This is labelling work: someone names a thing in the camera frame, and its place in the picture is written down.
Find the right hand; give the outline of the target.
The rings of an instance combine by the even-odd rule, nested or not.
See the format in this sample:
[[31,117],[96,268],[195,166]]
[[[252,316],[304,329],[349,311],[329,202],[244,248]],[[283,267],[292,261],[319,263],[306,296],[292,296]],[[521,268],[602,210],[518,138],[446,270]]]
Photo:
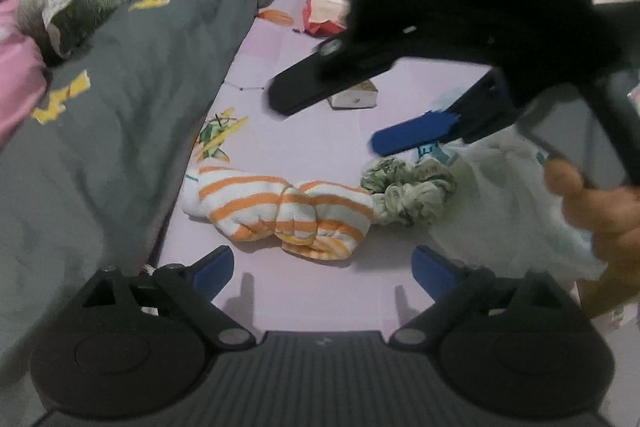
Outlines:
[[606,263],[597,282],[578,285],[580,302],[592,319],[639,296],[639,189],[590,188],[568,161],[552,157],[544,164],[548,190],[562,198],[565,220],[591,234],[593,254]]

